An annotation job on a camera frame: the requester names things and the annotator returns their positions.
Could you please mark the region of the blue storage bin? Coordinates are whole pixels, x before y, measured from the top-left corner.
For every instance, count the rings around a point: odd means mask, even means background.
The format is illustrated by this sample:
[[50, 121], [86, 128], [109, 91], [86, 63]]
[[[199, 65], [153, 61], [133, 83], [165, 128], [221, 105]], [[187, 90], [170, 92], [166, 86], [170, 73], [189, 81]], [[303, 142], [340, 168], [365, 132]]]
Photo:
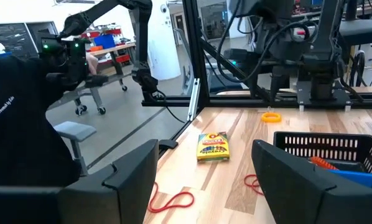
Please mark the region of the blue storage bin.
[[102, 46], [103, 49], [109, 49], [116, 46], [112, 34], [99, 35], [94, 38], [96, 46]]

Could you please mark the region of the black plastic basket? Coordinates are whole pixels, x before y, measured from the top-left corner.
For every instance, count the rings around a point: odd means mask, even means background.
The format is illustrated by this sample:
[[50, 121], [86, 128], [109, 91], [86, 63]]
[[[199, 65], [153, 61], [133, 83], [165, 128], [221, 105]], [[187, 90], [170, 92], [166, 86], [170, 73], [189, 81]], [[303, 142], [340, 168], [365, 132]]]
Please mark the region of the black plastic basket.
[[273, 145], [297, 157], [320, 157], [340, 170], [372, 174], [372, 136], [276, 131]]

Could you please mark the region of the blue plastic basket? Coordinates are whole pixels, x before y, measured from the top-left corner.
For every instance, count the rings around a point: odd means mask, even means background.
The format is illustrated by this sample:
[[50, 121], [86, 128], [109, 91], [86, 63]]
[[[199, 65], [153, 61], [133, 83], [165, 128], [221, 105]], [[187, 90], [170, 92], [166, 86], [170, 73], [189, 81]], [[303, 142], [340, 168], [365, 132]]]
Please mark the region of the blue plastic basket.
[[359, 183], [372, 189], [372, 174], [364, 172], [352, 172], [344, 170], [330, 170], [334, 174], [338, 174], [348, 180]]

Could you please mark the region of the person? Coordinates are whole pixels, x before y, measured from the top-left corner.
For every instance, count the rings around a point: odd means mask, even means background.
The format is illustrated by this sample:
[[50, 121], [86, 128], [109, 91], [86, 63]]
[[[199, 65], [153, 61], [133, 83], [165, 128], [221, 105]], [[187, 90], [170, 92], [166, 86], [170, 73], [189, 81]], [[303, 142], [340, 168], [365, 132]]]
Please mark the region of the person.
[[0, 186], [66, 187], [80, 167], [46, 112], [67, 87], [39, 58], [0, 57]]

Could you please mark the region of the grey office chair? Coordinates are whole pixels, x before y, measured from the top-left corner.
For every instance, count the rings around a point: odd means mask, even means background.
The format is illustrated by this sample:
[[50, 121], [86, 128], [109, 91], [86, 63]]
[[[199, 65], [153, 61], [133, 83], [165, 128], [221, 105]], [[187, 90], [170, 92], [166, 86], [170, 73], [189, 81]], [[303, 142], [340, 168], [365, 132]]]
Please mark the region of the grey office chair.
[[92, 126], [66, 121], [54, 126], [56, 132], [63, 138], [70, 140], [73, 151], [74, 161], [80, 166], [80, 175], [88, 175], [85, 160], [81, 154], [80, 143], [96, 133], [96, 129]]

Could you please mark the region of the large red rubber band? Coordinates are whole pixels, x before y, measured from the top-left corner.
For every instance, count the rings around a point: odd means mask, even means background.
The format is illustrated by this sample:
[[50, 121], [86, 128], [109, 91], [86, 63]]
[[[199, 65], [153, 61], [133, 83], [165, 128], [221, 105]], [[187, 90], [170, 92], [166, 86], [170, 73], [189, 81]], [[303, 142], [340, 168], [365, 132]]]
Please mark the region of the large red rubber band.
[[[154, 203], [154, 200], [156, 199], [158, 191], [159, 191], [159, 185], [158, 185], [157, 182], [154, 182], [153, 196], [151, 197], [151, 199], [150, 199], [150, 201], [147, 205], [147, 210], [151, 213], [160, 213], [160, 212], [163, 212], [165, 210], [172, 209], [172, 208], [188, 208], [188, 207], [191, 207], [195, 202], [195, 197], [192, 193], [190, 193], [190, 192], [179, 192], [179, 193], [175, 194], [164, 206], [162, 206], [160, 208], [154, 208], [153, 203]], [[181, 196], [189, 196], [190, 197], [190, 202], [188, 204], [174, 203], [175, 199], [177, 199]]]

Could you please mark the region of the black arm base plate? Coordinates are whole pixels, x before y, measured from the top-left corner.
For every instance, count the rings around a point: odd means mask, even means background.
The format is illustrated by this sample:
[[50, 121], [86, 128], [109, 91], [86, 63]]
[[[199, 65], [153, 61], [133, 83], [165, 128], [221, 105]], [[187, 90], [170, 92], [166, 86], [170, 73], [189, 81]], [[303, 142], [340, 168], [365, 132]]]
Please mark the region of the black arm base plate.
[[299, 111], [305, 109], [340, 110], [351, 109], [352, 101], [339, 81], [329, 83], [297, 82]]

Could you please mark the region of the amber coil keychain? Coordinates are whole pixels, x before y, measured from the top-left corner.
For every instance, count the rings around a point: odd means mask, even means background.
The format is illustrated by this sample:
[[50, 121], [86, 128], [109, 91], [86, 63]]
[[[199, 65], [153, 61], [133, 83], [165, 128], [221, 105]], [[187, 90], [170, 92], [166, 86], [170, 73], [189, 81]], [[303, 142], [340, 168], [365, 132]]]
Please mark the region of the amber coil keychain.
[[263, 113], [261, 116], [261, 120], [267, 123], [277, 123], [280, 122], [281, 119], [282, 119], [281, 114], [274, 112], [266, 112]]

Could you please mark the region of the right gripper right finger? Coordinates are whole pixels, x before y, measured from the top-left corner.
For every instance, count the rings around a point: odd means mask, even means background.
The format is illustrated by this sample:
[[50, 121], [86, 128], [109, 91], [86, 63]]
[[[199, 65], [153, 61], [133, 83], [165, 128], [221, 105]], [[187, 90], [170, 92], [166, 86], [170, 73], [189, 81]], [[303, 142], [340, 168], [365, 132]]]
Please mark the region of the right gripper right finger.
[[258, 139], [251, 158], [277, 224], [372, 224], [372, 188]]

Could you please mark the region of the silver metal bracket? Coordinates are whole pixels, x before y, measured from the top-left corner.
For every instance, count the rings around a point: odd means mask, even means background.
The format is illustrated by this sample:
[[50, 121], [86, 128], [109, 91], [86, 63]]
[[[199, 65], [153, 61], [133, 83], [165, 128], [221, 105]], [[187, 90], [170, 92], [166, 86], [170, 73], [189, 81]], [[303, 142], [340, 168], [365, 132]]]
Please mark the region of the silver metal bracket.
[[188, 107], [187, 121], [193, 121], [197, 115], [198, 99], [200, 93], [200, 79], [195, 78], [192, 85], [190, 95], [190, 103]]

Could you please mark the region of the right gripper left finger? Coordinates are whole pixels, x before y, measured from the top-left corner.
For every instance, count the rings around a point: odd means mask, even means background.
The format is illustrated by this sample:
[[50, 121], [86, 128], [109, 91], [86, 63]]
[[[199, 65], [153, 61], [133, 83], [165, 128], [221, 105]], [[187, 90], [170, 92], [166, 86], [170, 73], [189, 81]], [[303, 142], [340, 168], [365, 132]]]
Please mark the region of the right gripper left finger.
[[151, 139], [58, 195], [60, 224], [142, 224], [156, 178]]

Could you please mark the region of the black edge bracket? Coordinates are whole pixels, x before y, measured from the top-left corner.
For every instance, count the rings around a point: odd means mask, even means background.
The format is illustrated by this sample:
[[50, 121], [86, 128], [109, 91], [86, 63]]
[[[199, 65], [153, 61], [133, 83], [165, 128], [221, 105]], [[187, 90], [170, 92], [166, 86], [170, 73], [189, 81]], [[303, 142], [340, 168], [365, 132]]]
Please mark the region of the black edge bracket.
[[171, 139], [162, 139], [159, 141], [160, 150], [175, 149], [178, 145], [177, 141]]

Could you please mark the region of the dark display board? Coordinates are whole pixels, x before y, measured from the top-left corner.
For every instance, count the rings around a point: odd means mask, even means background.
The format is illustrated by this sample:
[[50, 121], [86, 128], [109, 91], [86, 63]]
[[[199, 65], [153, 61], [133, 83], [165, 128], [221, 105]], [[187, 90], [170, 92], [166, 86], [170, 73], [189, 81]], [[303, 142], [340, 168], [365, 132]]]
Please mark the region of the dark display board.
[[53, 21], [0, 23], [0, 57], [7, 55], [21, 59], [38, 57], [39, 32], [58, 34]]

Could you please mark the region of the Crayola crayon box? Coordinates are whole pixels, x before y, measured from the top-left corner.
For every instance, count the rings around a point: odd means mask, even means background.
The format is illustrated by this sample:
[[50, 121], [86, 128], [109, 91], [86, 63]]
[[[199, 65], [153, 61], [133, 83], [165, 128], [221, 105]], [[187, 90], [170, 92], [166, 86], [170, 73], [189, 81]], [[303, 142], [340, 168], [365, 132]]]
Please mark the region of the Crayola crayon box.
[[197, 161], [229, 160], [230, 148], [226, 132], [200, 134], [197, 144]]

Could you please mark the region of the orange coil keychain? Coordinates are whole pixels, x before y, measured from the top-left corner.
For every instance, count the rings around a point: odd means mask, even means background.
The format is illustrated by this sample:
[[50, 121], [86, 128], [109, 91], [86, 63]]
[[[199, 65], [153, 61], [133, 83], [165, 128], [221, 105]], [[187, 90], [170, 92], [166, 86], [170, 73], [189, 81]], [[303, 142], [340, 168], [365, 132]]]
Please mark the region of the orange coil keychain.
[[335, 166], [331, 165], [331, 163], [327, 162], [325, 159], [322, 159], [321, 157], [311, 157], [310, 158], [310, 161], [321, 167], [321, 168], [324, 168], [324, 169], [328, 169], [328, 170], [338, 170], [338, 168], [336, 168]]

